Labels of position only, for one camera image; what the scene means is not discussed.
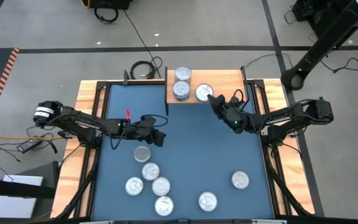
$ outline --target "black stand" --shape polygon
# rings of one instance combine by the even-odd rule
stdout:
[[[308,53],[293,68],[282,73],[281,82],[289,90],[302,89],[310,71],[358,23],[358,0],[353,0],[327,28]]]

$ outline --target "blue table surface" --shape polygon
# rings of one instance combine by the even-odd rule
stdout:
[[[126,109],[131,120],[143,114],[165,116],[164,86],[136,85],[111,87],[107,118],[125,118]],[[254,112],[252,100],[246,111]],[[272,203],[267,183],[259,138],[254,134],[235,134],[218,120],[210,105],[169,105],[169,123],[159,130],[167,134],[163,147],[148,145],[152,151],[149,162],[160,167],[160,176],[171,183],[168,196],[174,209],[167,217],[154,209],[157,196],[152,182],[143,179],[143,163],[134,159],[139,141],[121,141],[116,150],[104,138],[99,160],[93,201],[94,221],[103,220],[211,220],[272,218]],[[245,190],[231,183],[235,171],[242,170],[250,179]],[[140,177],[144,189],[138,196],[126,193],[125,183]],[[213,192],[218,206],[204,212],[198,198],[204,191]]]

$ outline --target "red tag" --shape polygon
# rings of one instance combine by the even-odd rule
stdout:
[[[131,116],[129,114],[129,108],[127,108],[127,119],[131,119]]]

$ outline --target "yellow cable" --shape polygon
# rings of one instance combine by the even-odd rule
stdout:
[[[29,139],[39,139],[39,140],[56,140],[62,139],[62,137],[55,138],[45,138],[45,137],[10,137],[10,136],[1,136],[0,139],[10,139],[10,140],[29,140]]]
[[[91,0],[88,0],[88,5],[87,6],[85,6],[84,1],[85,0],[80,0],[81,5],[83,5],[86,9],[89,9],[90,6],[91,6]]]

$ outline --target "silver can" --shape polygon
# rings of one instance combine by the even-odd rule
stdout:
[[[249,178],[248,175],[243,171],[237,171],[231,177],[231,182],[237,189],[245,189],[248,187]]]
[[[138,177],[132,177],[127,181],[125,189],[129,195],[138,195],[143,190],[143,181]]]
[[[188,67],[178,67],[175,69],[175,81],[185,81],[187,83],[191,82],[192,71]]]
[[[143,177],[146,180],[155,180],[160,175],[160,168],[152,162],[149,162],[142,169]]]
[[[159,214],[163,217],[171,214],[173,211],[172,199],[167,196],[159,197],[155,201],[154,206],[155,206],[155,211],[157,212],[157,214]]]
[[[212,212],[216,208],[218,200],[216,199],[215,194],[212,192],[204,192],[200,195],[198,203],[202,210],[206,212]]]
[[[153,181],[153,192],[157,196],[164,196],[168,194],[169,190],[171,189],[171,184],[169,180],[165,177],[159,177]]]
[[[187,82],[179,81],[173,84],[173,96],[178,101],[187,100],[190,96],[190,85]]]
[[[214,95],[214,90],[208,84],[200,84],[196,89],[196,97],[202,102],[208,101],[208,94]]]
[[[135,149],[135,160],[137,162],[146,162],[151,155],[152,153],[147,146],[139,146]]]

